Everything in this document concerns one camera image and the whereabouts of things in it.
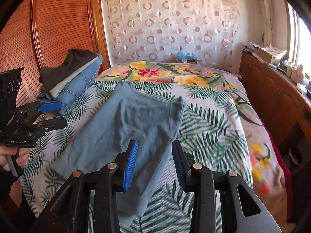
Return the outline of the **left hand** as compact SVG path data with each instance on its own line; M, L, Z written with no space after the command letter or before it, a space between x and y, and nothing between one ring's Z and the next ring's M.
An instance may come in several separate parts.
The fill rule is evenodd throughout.
M11 171L10 166L7 161L7 156L14 156L18 154L16 163L19 167L25 167L28 164L28 156L30 149L29 148L13 148L6 147L4 144L1 144L0 155L1 155L1 167L6 171Z

